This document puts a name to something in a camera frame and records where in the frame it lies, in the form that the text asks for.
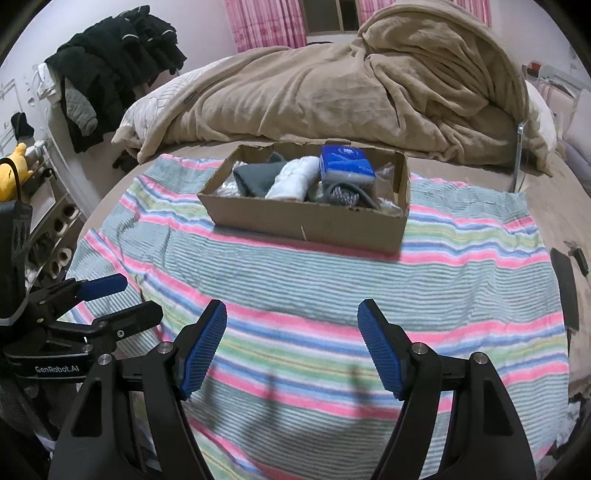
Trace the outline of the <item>bag of cotton swabs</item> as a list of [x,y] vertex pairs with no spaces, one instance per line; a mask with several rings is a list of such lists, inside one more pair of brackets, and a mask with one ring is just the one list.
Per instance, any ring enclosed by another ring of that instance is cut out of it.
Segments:
[[243,167],[245,167],[245,162],[235,162],[228,178],[221,183],[221,186],[216,188],[214,194],[218,197],[246,197],[247,190],[245,181],[242,179]]

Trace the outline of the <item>grey sock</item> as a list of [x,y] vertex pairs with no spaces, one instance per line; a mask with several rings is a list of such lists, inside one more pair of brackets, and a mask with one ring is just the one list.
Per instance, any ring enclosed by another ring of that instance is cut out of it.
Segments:
[[244,197],[265,198],[276,176],[287,165],[283,155],[273,152],[263,163],[236,166],[233,170],[238,192]]

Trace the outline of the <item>white sock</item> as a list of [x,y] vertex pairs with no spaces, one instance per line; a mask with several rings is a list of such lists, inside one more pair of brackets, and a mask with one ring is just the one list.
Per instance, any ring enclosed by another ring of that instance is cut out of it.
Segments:
[[281,168],[264,199],[304,201],[308,189],[320,175],[321,160],[318,156],[290,160]]

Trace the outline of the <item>dark patterned sock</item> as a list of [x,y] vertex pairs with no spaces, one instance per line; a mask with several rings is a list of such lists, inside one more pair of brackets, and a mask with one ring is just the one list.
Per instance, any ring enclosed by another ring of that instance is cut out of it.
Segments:
[[379,210],[377,202],[361,187],[348,182],[335,182],[325,188],[322,202],[330,205]]

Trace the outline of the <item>clear bag with snacks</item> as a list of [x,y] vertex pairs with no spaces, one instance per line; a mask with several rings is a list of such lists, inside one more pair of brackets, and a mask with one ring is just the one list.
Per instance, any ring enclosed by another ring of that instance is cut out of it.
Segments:
[[403,209],[398,204],[398,194],[394,192],[396,166],[389,162],[376,171],[375,193],[380,210],[393,216],[402,216]]

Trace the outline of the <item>blue Vinda tissue pack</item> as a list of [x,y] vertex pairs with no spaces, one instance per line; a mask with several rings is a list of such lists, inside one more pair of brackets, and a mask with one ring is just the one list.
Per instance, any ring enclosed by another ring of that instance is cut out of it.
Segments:
[[346,182],[366,188],[375,183],[375,170],[362,150],[345,145],[324,145],[321,178],[325,184]]

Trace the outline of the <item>white shoe rack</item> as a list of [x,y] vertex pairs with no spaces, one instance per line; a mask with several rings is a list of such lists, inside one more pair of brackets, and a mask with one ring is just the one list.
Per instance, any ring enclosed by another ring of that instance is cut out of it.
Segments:
[[65,277],[86,220],[51,153],[47,140],[38,140],[26,150],[32,170],[23,186],[24,198],[32,206],[30,249],[25,261],[29,290],[50,286]]

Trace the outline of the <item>striped colourful towel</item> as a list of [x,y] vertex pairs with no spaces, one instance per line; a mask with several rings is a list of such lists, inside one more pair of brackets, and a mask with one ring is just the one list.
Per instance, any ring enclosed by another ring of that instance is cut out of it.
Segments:
[[211,299],[226,305],[228,327],[185,407],[215,478],[370,477],[401,405],[356,326],[369,298],[440,354],[487,354],[544,456],[567,409],[567,338],[524,195],[414,176],[401,251],[386,257],[216,229],[197,193],[217,165],[162,155],[136,177],[69,268],[76,279],[120,273],[127,288],[66,315],[85,324],[158,303],[160,325],[120,344],[134,357]]

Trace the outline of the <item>yellow plush toy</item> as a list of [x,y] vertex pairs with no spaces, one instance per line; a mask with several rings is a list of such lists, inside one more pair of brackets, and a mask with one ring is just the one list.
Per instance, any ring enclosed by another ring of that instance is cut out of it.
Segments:
[[6,202],[19,196],[20,186],[31,175],[25,157],[27,146],[18,143],[13,152],[1,159],[0,201]]

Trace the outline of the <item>black flat device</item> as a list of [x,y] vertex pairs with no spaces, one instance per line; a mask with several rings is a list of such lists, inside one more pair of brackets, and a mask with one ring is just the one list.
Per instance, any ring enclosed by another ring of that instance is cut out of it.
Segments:
[[580,327],[578,297],[571,260],[556,248],[550,250],[550,257],[559,285],[565,326],[571,332],[578,332]]

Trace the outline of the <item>black clothes pile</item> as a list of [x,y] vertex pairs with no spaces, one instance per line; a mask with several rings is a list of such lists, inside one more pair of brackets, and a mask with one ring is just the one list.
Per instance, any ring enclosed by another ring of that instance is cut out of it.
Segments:
[[136,90],[183,67],[176,29],[148,5],[107,17],[75,34],[45,60],[61,88],[59,105],[76,153],[115,131]]

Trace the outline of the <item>brown cardboard box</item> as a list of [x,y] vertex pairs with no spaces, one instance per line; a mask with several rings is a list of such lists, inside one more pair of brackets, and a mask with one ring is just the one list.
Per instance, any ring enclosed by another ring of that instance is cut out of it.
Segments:
[[375,169],[391,162],[396,166],[394,192],[403,215],[393,216],[359,207],[332,206],[320,202],[279,201],[253,197],[218,197],[217,187],[228,178],[235,162],[263,163],[273,152],[293,160],[320,155],[314,143],[276,142],[266,146],[240,144],[221,163],[197,194],[217,226],[238,228],[260,234],[308,243],[396,255],[401,248],[410,210],[410,169],[400,151],[363,145]]

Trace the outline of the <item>white pillow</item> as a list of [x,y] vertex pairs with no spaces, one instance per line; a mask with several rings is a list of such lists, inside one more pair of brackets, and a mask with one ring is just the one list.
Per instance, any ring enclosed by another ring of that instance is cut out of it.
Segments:
[[529,117],[526,125],[528,148],[539,158],[546,158],[557,146],[558,137],[554,115],[545,100],[529,81],[525,81],[529,96]]

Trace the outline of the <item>pink curtain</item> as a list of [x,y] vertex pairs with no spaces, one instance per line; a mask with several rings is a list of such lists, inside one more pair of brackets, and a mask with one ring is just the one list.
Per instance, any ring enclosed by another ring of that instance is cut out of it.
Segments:
[[223,4],[238,53],[307,45],[304,16],[297,0],[225,0]]

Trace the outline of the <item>tan fleece blanket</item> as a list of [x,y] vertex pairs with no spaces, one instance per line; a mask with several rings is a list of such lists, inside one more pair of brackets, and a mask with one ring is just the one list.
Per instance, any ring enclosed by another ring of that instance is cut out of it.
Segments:
[[443,162],[508,166],[529,96],[483,22],[448,1],[399,1],[348,44],[266,47],[184,74],[136,101],[113,143],[263,138],[384,144]]

